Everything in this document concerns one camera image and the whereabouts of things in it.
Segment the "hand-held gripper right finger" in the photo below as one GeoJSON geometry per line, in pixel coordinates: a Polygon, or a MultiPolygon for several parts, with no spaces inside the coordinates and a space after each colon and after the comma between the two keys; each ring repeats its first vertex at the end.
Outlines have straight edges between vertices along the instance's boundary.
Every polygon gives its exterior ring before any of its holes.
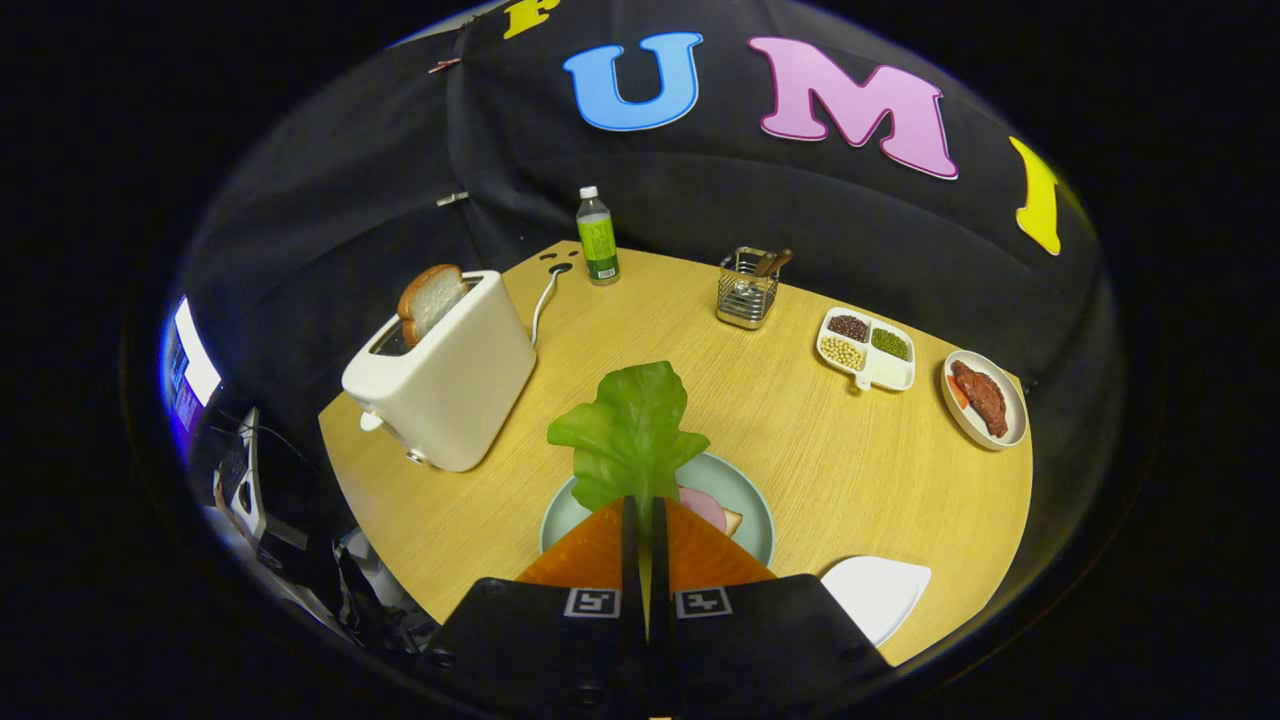
{"type": "Polygon", "coordinates": [[[815,577],[777,577],[680,502],[655,502],[650,687],[659,715],[828,719],[890,673],[815,577]]]}

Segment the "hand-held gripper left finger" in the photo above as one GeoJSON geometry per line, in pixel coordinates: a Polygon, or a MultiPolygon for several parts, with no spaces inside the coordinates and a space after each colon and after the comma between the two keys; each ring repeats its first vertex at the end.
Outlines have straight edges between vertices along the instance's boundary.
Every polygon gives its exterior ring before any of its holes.
{"type": "Polygon", "coordinates": [[[428,650],[429,685],[470,717],[645,719],[646,620],[632,498],[594,512],[582,579],[485,577],[428,650]]]}

